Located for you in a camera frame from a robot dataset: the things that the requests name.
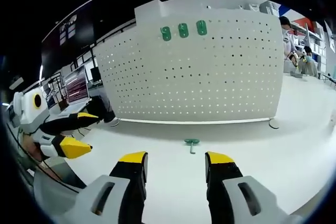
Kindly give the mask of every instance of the white curved partition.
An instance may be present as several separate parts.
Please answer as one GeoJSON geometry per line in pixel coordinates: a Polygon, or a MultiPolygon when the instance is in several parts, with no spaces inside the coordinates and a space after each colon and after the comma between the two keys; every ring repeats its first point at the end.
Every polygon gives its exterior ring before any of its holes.
{"type": "Polygon", "coordinates": [[[214,122],[275,116],[283,47],[277,17],[247,10],[206,10],[136,26],[94,48],[117,117],[214,122]],[[196,22],[204,20],[206,35],[196,22]],[[182,38],[178,25],[186,23],[182,38]],[[164,41],[161,28],[169,27],[164,41]]]}

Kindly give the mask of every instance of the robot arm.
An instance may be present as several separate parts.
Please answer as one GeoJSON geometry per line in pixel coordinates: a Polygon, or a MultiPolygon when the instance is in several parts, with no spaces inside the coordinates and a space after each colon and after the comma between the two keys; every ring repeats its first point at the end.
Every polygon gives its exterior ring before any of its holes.
{"type": "Polygon", "coordinates": [[[92,146],[61,133],[98,122],[97,116],[77,113],[51,120],[40,88],[30,90],[24,95],[15,93],[13,106],[20,117],[20,126],[24,133],[33,138],[45,156],[76,158],[91,151],[92,146]]]}

